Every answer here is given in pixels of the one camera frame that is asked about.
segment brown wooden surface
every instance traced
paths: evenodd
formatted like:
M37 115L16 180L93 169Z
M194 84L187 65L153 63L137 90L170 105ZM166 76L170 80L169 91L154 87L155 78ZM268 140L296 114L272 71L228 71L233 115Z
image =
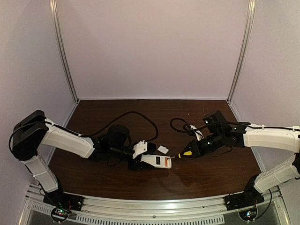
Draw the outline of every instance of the brown wooden surface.
M68 128L90 134L120 114L136 110L153 120L159 129L154 143L170 149L173 156L183 150L193 138L176 133L169 126L173 117L181 117L199 127L202 117L221 110L229 121L235 121L225 101L196 100L109 100L81 101ZM137 115L128 115L117 122L131 131L133 141L145 140L155 132ZM220 148L215 154L228 150ZM133 172L127 163L108 167L106 162L91 162L72 153L56 150L50 169L59 177L67 192L107 198L133 200L171 200L208 197L242 191L249 178L260 173L249 148L234 148L220 157L206 155L197 159L175 159L172 169L152 169Z

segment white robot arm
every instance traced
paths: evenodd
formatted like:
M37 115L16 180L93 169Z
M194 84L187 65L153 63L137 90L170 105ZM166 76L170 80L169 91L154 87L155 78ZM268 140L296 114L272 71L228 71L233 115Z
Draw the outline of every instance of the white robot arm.
M222 146L228 147L269 147L284 149L295 153L273 169L250 178L244 192L228 195L225 202L228 210L238 209L262 202L262 193L291 179L300 178L300 127L270 127L250 123L228 122L220 111L210 113L203 118L204 127L195 129L187 123L184 130L176 129L171 120L171 127L178 132L186 132L197 137L178 155L178 158L198 158L216 151ZM208 128L212 133L199 140L200 130Z
M297 154L292 155L283 163L256 177L254 188L259 193L263 193L293 178L298 179L300 177L300 162L297 161L300 152L300 127L285 127L285 129L264 127L264 125L250 124L245 129L245 147L270 147L288 150Z
M170 157L153 155L156 150L153 143L140 141L133 147L124 146L128 137L129 130L122 125L111 126L108 132L100 137L83 136L55 124L45 117L43 111L37 110L15 126L9 147L13 140L12 148L10 147L12 154L25 164L41 184L46 194L44 201L53 205L68 204L70 201L73 210L80 210L82 198L63 193L58 178L38 153L39 145L53 146L92 161L118 158L128 161L128 168L131 170L172 167Z

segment black cable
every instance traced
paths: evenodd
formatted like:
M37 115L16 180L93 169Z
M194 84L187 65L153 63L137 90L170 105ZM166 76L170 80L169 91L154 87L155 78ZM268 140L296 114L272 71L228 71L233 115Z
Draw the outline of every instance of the black cable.
M114 166L118 165L120 162L122 162L122 161L123 161L123 158L121 158L117 163L112 164L112 165L109 165L109 160L110 160L110 157L108 157L108 160L107 160L107 162L106 162L106 165L109 166L109 167L114 167Z
M117 121L117 120L121 119L122 117L124 117L126 115L129 115L129 114L136 114L136 115L139 115L139 116L143 117L145 120L147 120L154 127L156 134L153 138L151 138L149 140L146 140L147 142L153 141L158 137L159 132L158 132L158 128L157 128L156 124L152 120L150 120L148 117L146 117L145 115L143 115L143 114L141 114L140 112L137 112L137 111L129 111L129 112L123 113L122 115L120 115L117 118L110 121L108 124L106 124L103 128L101 128L97 132L95 132L93 134L90 134L90 135L82 135L81 137L96 136L96 135L100 134L102 131L104 131L106 128L108 128L110 125L112 125L115 121Z
M188 123L187 123L184 119L179 118L179 117L175 117L175 118L173 118L173 119L170 120L170 127L171 127L173 130L175 130L176 132L178 132L178 133L187 133L186 130L179 130L179 129L177 129L176 127L174 127L173 122L174 122L175 120L180 120L180 121L182 121L182 122L184 122L185 124L188 125Z
M76 133L76 132L73 131L73 130L69 130L68 128L62 127L62 126L60 126L60 125L58 125L58 124L53 124L53 126L59 128L59 129L62 129L62 130L64 130L64 131L67 131L67 132L70 133L70 134L73 134L73 135L76 135L76 136L81 136L79 133Z
M272 192L271 192L270 189L269 189L269 192L270 192L270 195L271 195L270 202L269 202L267 208L265 209L265 211L259 217L255 218L255 220L258 220L260 217L262 217L266 213L266 211L268 210L268 208L270 207L270 205L272 203Z
M211 155L212 157L214 157L214 158L217 158L217 157L219 157L219 156L221 156L221 155L224 155L224 154L226 154L226 153L231 152L232 150L233 150L233 148L231 147L230 150L225 151L225 152L223 152L223 153L221 153L220 155L217 155L217 156L213 156L212 153L215 152L215 151L211 151L211 152L210 152L210 155Z
M43 190L44 194L42 194L42 193L41 193L41 190L43 190L43 189L41 188L41 189L39 190L39 193L40 193L41 195L43 195L43 196L46 196L45 191Z
M184 122L186 125L189 126L189 124L188 124L184 119L179 118L179 117L175 117L175 118L171 119L171 121L170 121L170 127L171 127L173 130L175 130L175 131L177 131L177 132L179 132L179 133L186 133L186 132L187 132L186 130L179 130L179 129L177 129L176 127L174 127L173 122L174 122L175 120L180 120L180 121ZM192 131L195 131L195 133L197 133L198 135L200 135L201 139L204 138L203 135L202 135L201 133L197 132L197 129L195 129L195 130L192 129Z
M174 120L181 120L181 121L184 121L186 123L186 121L182 118L173 118L173 119L171 119L170 126L173 130L175 130L176 132L179 132L179 133L188 133L188 131L186 131L186 130L179 130L179 129L175 128L173 126L173 121ZM248 128L251 128L251 129L283 129L283 130L295 130L295 131L300 132L300 129L293 129L293 128L290 128L290 127L274 127L274 126L253 127L253 126L251 126L249 124L246 124L244 122L218 122L218 121L210 123L208 125L204 125L204 126L202 126L200 128L197 128L193 131L200 131L200 130L203 130L203 129L208 128L209 126L212 126L212 125L215 125L215 124L229 124L229 125L237 125L237 126L238 125L244 125L244 126L246 126Z
M125 148L129 148L132 144L132 139L131 139L130 135L128 135L128 142L129 142L129 144L127 146L125 146Z

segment yellow tip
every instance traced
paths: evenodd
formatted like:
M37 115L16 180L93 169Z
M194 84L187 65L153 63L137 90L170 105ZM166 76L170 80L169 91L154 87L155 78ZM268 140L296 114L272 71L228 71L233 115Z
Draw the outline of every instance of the yellow tip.
M186 151L185 153L183 153L183 155L185 156L191 156L193 153L192 151Z

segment white wall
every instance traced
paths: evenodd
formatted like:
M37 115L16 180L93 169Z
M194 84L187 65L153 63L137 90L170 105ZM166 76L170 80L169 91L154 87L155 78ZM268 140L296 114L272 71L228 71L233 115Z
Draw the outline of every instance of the white wall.
M256 1L250 43L233 104L243 121L300 124L300 2ZM258 149L266 169L291 153ZM281 186L293 225L300 221L300 181Z
M0 224L16 224L31 177L8 150L14 125L36 109L63 123L73 107L48 0L0 5ZM49 157L49 148L43 149Z
M226 99L248 0L63 0L79 98Z

